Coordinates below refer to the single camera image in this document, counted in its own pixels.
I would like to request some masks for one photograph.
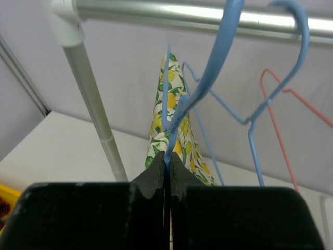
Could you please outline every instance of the metal strip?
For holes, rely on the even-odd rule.
[[[141,23],[205,33],[217,33],[224,9],[223,4],[166,0],[76,0],[76,7],[83,19]],[[333,15],[308,15],[311,44],[333,47]],[[269,7],[245,7],[237,35],[284,42],[300,40],[292,15]]]
[[[7,43],[0,35],[0,58],[5,63],[7,68],[16,78],[16,80],[20,83],[24,91],[30,97],[30,99],[34,102],[38,110],[42,113],[44,117],[50,112],[49,107],[46,102],[42,98],[41,94],[35,87],[34,83],[28,76],[27,72],[23,69],[22,65],[12,53]]]

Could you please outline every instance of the printed lemon pattern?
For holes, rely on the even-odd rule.
[[[166,147],[168,146],[170,139],[170,134],[162,131],[162,99],[166,58],[167,56],[165,55],[160,69],[159,82],[153,109],[153,121],[149,130],[150,144],[145,162],[146,168],[150,166],[158,151],[165,151],[167,149]],[[171,119],[176,111],[177,103],[182,95],[187,95],[187,91],[181,67],[177,62],[176,57],[173,54],[170,54],[168,67],[168,120]],[[213,176],[211,176],[210,169],[202,160],[199,145],[196,142],[191,128],[189,114],[184,118],[178,129],[178,138],[175,147],[173,148],[173,152],[176,152],[179,155],[185,167],[200,181],[206,185],[216,185]]]

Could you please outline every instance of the yellow bin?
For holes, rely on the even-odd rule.
[[[8,215],[11,215],[11,213],[14,209],[14,206],[15,206],[18,198],[20,197],[20,195],[21,195],[21,192],[0,184],[0,197],[10,204],[10,211],[9,211]]]

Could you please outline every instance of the white wall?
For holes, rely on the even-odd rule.
[[[43,116],[0,61],[0,161],[38,125]]]
[[[246,1],[266,4],[268,1]],[[333,11],[331,0],[300,1],[307,8]],[[56,44],[38,1],[2,0],[0,33],[52,110],[89,120],[62,49]],[[107,115],[113,128],[147,138],[152,119],[158,72],[168,43],[179,61],[187,60],[200,75],[206,65],[213,35],[118,23],[84,24],[91,59]],[[236,39],[214,89],[243,117],[263,100],[261,71],[270,67],[285,76],[297,59],[298,45]],[[312,47],[300,73],[290,83],[333,119],[333,50]],[[267,88],[276,84],[265,78]],[[253,169],[247,129],[238,125],[211,97],[199,105],[219,160]],[[289,95],[280,95],[273,109],[297,179],[307,187],[333,193],[333,133]],[[207,153],[198,124],[194,130]],[[289,180],[268,112],[255,133],[263,172]]]

